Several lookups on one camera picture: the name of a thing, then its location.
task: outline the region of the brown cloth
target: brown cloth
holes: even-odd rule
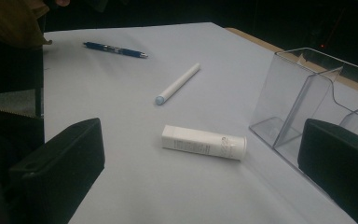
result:
[[[0,0],[0,41],[21,49],[51,44],[37,23],[47,12],[47,6],[30,9],[24,0]]]

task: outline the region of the transparent pen holder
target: transparent pen holder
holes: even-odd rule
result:
[[[275,53],[250,129],[298,167],[305,121],[358,134],[358,66],[313,49]]]

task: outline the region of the white pen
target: white pen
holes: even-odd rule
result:
[[[187,72],[185,72],[181,77],[179,77],[171,86],[169,86],[165,91],[163,91],[158,97],[156,97],[156,104],[164,104],[179,88],[183,86],[194,74],[200,70],[200,64],[194,64]]]

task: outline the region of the black plastic object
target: black plastic object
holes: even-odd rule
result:
[[[10,168],[31,223],[67,223],[104,167],[99,119],[74,124]]]
[[[358,135],[308,119],[298,167],[358,222]]]

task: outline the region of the white tabletop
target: white tabletop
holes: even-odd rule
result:
[[[354,223],[249,130],[273,53],[212,23],[45,34],[45,133],[100,118],[105,169],[71,223]],[[82,47],[135,49],[138,59]],[[156,96],[201,69],[164,105]],[[161,148],[166,124],[246,136],[242,162]]]

